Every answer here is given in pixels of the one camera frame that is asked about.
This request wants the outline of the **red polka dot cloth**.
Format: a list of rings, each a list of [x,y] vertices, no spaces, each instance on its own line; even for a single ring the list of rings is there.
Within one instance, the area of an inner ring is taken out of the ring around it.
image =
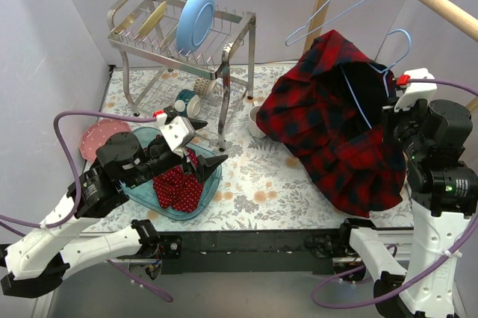
[[[199,206],[204,184],[194,174],[185,174],[180,166],[156,176],[152,186],[161,208],[192,213]]]

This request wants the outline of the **red plaid skirt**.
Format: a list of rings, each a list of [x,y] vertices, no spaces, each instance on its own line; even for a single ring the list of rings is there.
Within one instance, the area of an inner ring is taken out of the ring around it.
[[[366,217],[402,200],[406,162],[383,140],[381,123],[395,95],[393,74],[331,30],[276,81],[256,122],[299,158],[334,207]]]

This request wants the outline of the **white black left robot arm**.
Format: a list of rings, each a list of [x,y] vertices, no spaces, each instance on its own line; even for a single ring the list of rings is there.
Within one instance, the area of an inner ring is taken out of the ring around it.
[[[98,148],[96,160],[74,182],[55,209],[16,243],[1,245],[1,279],[6,296],[38,298],[58,288],[71,275],[122,256],[153,258],[167,250],[166,240],[147,219],[134,219],[120,231],[79,242],[79,234],[128,201],[125,188],[135,188],[180,166],[203,183],[227,155],[192,160],[186,145],[201,120],[168,119],[160,137],[143,147],[137,136],[121,131]]]

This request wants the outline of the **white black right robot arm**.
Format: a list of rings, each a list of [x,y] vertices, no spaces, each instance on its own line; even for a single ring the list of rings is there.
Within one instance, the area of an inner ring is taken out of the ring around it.
[[[382,112],[384,138],[408,160],[414,219],[409,265],[399,265],[365,219],[341,225],[339,250],[361,258],[373,279],[371,304],[382,317],[454,317],[459,247],[477,227],[477,174],[460,160],[471,113],[443,99],[418,99],[407,109],[391,100]]]

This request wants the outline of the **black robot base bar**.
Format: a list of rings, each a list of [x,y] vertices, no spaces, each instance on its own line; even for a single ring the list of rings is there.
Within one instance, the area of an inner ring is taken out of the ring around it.
[[[361,260],[341,229],[161,232],[149,257],[123,255],[135,263],[161,260],[164,275],[201,272],[311,272],[333,274]]]

